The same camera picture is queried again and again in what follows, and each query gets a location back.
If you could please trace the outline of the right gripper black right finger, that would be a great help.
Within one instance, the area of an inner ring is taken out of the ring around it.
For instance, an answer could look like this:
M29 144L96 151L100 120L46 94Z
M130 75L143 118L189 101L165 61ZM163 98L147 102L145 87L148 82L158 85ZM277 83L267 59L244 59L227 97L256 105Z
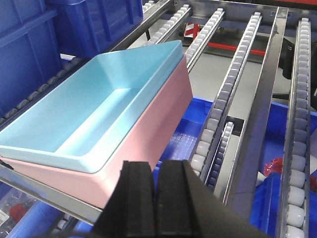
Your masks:
M158 175L159 238L265 238L230 211L194 173L188 161L165 160Z

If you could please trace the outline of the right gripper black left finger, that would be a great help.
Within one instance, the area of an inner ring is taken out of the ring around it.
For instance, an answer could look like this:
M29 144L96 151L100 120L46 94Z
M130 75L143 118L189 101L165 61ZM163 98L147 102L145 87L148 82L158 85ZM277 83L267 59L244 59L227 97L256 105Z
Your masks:
M154 238L154 179L147 162L124 161L117 185L93 227L97 238Z

